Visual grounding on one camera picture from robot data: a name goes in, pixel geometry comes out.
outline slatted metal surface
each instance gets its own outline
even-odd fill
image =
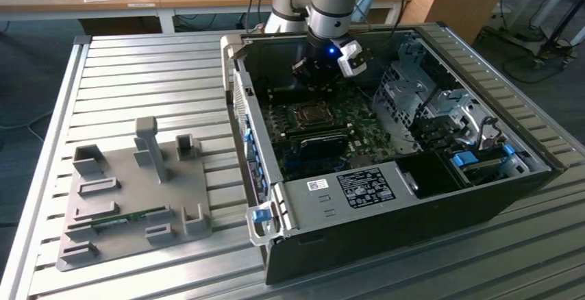
[[[218,59],[224,33],[93,38],[75,78],[67,132],[57,144],[31,242],[35,256],[25,262],[19,295],[76,300],[585,297],[582,146],[461,39],[437,25],[423,28],[569,168],[544,190],[483,225],[268,287],[244,226]],[[134,146],[132,120],[146,115],[159,118],[159,141],[186,132],[202,139],[212,236],[61,273],[53,265],[73,148],[88,143],[104,151]]]

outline circuit board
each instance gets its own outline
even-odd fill
[[[397,156],[371,96],[338,84],[319,99],[266,105],[262,116],[286,181],[345,171]]]

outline barcode sticker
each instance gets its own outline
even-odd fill
[[[329,187],[327,180],[319,179],[319,180],[314,180],[311,182],[307,182],[307,187],[308,187],[310,191],[327,188]]]

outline white label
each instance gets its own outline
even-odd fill
[[[310,191],[327,188],[329,187],[327,180],[319,179],[319,180],[314,180],[312,182],[307,182],[307,187]]]
[[[156,5],[154,3],[128,3],[130,8],[139,8],[139,7],[155,7]]]

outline open computer chassis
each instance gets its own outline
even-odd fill
[[[355,35],[369,68],[319,95],[291,74],[304,34],[222,40],[267,284],[486,222],[564,171],[425,29],[389,34]]]

